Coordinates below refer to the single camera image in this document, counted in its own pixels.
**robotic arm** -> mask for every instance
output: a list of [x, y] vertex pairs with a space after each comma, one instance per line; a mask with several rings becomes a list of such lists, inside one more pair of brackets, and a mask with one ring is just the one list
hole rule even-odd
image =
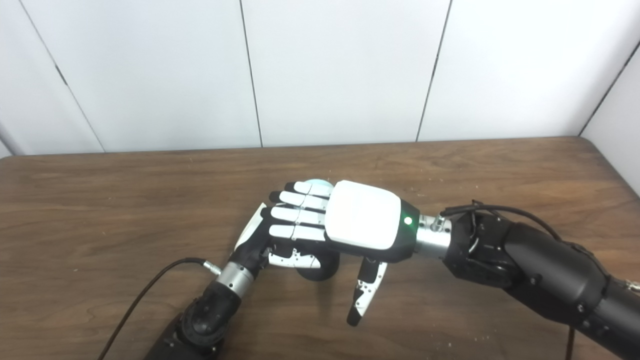
[[[350, 325], [367, 311], [387, 265], [419, 253], [441, 259], [460, 279], [503, 289], [623, 359], [639, 359], [637, 285], [613, 278], [586, 249], [522, 210], [475, 202], [429, 217], [391, 192], [351, 181], [289, 183], [269, 198], [276, 205], [260, 206], [218, 278], [171, 322], [146, 360], [216, 358], [260, 270], [296, 268], [321, 281], [337, 271], [341, 252], [363, 257]], [[496, 211], [525, 215], [550, 234]]]

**wood grain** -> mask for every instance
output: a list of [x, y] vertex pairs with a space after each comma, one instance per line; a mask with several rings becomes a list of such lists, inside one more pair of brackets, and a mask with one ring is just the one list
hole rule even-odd
[[[425, 214], [471, 199], [548, 220], [618, 277], [640, 279], [640, 201], [580, 138], [12, 157], [0, 161], [0, 359], [91, 359], [169, 262], [224, 264], [271, 190], [297, 179], [389, 189]], [[561, 359], [566, 327], [419, 256], [392, 265], [346, 324], [359, 259], [322, 283], [263, 271], [222, 359]], [[141, 359], [208, 283], [170, 272], [110, 359]], [[577, 336], [575, 359], [614, 359]]]

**white robotic hand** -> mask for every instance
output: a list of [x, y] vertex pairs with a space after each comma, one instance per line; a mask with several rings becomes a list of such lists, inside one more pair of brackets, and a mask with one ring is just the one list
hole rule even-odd
[[[284, 251], [291, 255], [283, 256], [276, 242], [269, 263], [299, 271], [324, 267], [321, 256], [309, 250], [314, 247], [321, 253], [345, 252], [364, 257], [348, 316], [351, 325], [357, 325], [369, 307], [387, 263], [407, 259], [415, 249], [420, 212], [389, 191], [351, 181], [339, 181], [335, 187], [296, 182], [287, 184], [285, 191], [271, 193], [269, 198], [277, 203], [262, 211], [262, 216], [273, 222], [269, 234], [282, 239], [281, 247], [286, 241], [294, 243], [291, 252]], [[325, 279], [333, 274], [326, 275], [325, 272], [319, 277]]]

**white wall panel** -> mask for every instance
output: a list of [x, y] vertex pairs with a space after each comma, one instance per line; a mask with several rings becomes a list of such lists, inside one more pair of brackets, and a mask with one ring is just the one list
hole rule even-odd
[[7, 156], [11, 156], [11, 151], [4, 146], [3, 142], [0, 142], [0, 159], [6, 158]]
[[448, 0], [244, 0], [265, 146], [415, 141]]
[[102, 151], [18, 0], [0, 0], [0, 132], [18, 154]]
[[454, 0], [419, 139], [577, 135], [639, 39], [637, 0]]
[[640, 52], [620, 74], [582, 136], [640, 195]]
[[260, 146], [238, 0], [23, 0], [107, 151]]

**black cable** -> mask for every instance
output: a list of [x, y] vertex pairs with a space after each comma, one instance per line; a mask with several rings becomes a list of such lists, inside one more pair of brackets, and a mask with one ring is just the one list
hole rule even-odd
[[452, 215], [468, 213], [469, 211], [475, 211], [475, 210], [506, 211], [508, 213], [514, 213], [514, 214], [517, 214], [517, 215], [521, 215], [523, 217], [526, 217], [526, 218], [529, 218], [529, 219], [533, 220], [538, 225], [542, 226], [542, 228], [544, 228], [544, 230], [546, 230], [557, 241], [562, 241], [562, 238], [560, 237], [560, 234], [558, 234], [554, 230], [553, 227], [549, 226], [549, 224], [544, 222], [544, 220], [542, 220], [541, 218], [537, 217], [536, 215], [533, 215], [532, 213], [530, 213], [528, 211], [524, 211], [524, 210], [521, 210], [521, 209], [518, 209], [518, 208], [512, 208], [511, 206], [486, 205], [486, 204], [454, 206], [452, 208], [445, 208], [440, 213], [440, 215], [442, 215], [443, 217], [449, 217], [449, 216], [452, 216]]
[[[477, 210], [485, 210], [500, 217], [496, 213], [496, 211], [505, 211], [508, 213], [514, 213], [514, 214], [523, 216], [525, 218], [528, 218], [536, 222], [536, 224], [542, 226], [544, 230], [546, 230], [551, 236], [553, 236], [554, 239], [556, 239], [557, 241], [562, 241], [562, 237], [560, 237], [560, 234], [558, 234], [556, 230], [554, 230], [554, 228], [551, 227], [551, 225], [547, 224], [544, 220], [537, 217], [536, 215], [533, 215], [528, 211], [524, 211], [518, 208], [512, 208], [511, 206], [486, 205], [486, 204], [483, 204], [482, 202], [475, 201], [475, 200], [473, 200], [472, 202], [473, 202], [472, 205], [462, 205], [462, 206], [453, 206], [451, 208], [445, 208], [444, 211], [440, 213], [440, 216], [449, 217], [452, 215], [457, 215], [462, 213], [468, 213], [468, 212], [473, 213]], [[574, 339], [575, 339], [575, 329], [572, 326], [569, 326], [569, 335], [566, 340], [566, 352], [564, 354], [564, 360], [571, 360], [571, 357], [573, 356]]]
[[569, 337], [566, 340], [566, 352], [564, 353], [564, 360], [571, 360], [573, 355], [573, 339], [575, 338], [575, 329], [569, 326]]
[[127, 310], [127, 312], [122, 317], [122, 320], [120, 321], [120, 323], [118, 324], [116, 329], [113, 331], [113, 334], [111, 334], [111, 337], [109, 338], [107, 343], [104, 345], [104, 348], [102, 349], [102, 352], [100, 353], [100, 356], [98, 356], [98, 360], [103, 360], [104, 359], [104, 356], [107, 354], [107, 351], [109, 351], [109, 348], [111, 347], [111, 344], [113, 344], [113, 341], [116, 340], [116, 336], [118, 336], [118, 333], [120, 332], [120, 330], [124, 326], [124, 323], [127, 322], [127, 319], [129, 318], [129, 316], [131, 316], [131, 313], [133, 312], [133, 309], [136, 308], [136, 305], [138, 305], [138, 303], [140, 302], [142, 297], [145, 296], [147, 291], [149, 291], [149, 289], [151, 289], [151, 286], [153, 286], [156, 283], [156, 281], [158, 281], [162, 277], [162, 275], [164, 275], [164, 273], [166, 273], [167, 271], [171, 270], [176, 265], [180, 265], [180, 264], [184, 264], [184, 263], [196, 263], [196, 264], [204, 265], [204, 263], [206, 261], [207, 260], [200, 259], [200, 258], [184, 258], [184, 259], [180, 259], [178, 261], [174, 261], [173, 263], [170, 263], [166, 268], [160, 270], [160, 272], [153, 279], [151, 279], [151, 281], [149, 281], [149, 283], [145, 286], [145, 288], [142, 289], [142, 291], [140, 292], [140, 294], [138, 294], [136, 299], [133, 300], [133, 302], [131, 303], [131, 306], [129, 306], [129, 309]]

